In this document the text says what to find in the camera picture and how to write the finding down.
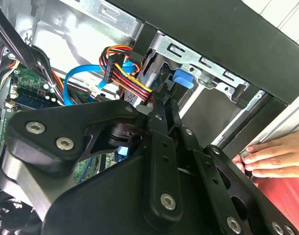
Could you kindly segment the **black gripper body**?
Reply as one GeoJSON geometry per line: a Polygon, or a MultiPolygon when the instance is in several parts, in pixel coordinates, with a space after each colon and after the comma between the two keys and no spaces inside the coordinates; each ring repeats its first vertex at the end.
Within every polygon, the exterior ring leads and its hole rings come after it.
{"type": "Polygon", "coordinates": [[[176,235],[183,217],[175,153],[143,153],[67,192],[51,206],[44,235],[176,235]]]}

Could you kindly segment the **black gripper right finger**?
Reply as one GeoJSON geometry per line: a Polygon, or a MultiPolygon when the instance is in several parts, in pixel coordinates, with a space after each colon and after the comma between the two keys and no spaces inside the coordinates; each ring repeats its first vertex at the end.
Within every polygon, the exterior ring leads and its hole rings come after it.
{"type": "Polygon", "coordinates": [[[168,130],[175,141],[183,217],[178,235],[296,235],[298,230],[223,151],[202,148],[183,126],[178,105],[167,103],[168,130]]]}

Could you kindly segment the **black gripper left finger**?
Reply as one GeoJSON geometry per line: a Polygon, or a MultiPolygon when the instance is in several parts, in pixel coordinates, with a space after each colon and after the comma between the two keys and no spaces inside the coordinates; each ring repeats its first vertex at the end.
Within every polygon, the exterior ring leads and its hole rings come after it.
{"type": "Polygon", "coordinates": [[[116,164],[143,153],[176,155],[169,100],[153,93],[137,107],[111,100],[16,113],[6,128],[0,189],[29,202],[44,222],[63,193],[116,164]]]}

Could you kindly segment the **person's left hand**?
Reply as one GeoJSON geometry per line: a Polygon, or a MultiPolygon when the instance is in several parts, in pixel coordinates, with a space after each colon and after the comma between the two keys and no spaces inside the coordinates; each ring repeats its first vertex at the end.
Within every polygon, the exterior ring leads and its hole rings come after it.
{"type": "Polygon", "coordinates": [[[243,164],[243,159],[241,158],[240,155],[235,156],[232,159],[232,162],[243,172],[245,173],[245,168],[244,168],[244,164],[243,164]]]}

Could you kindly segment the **person's right hand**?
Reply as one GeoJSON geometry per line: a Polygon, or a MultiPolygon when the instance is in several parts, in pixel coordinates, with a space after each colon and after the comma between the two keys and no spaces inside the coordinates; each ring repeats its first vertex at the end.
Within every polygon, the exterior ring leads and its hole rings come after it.
{"type": "Polygon", "coordinates": [[[258,178],[299,178],[299,131],[247,148],[245,170],[258,178]]]}

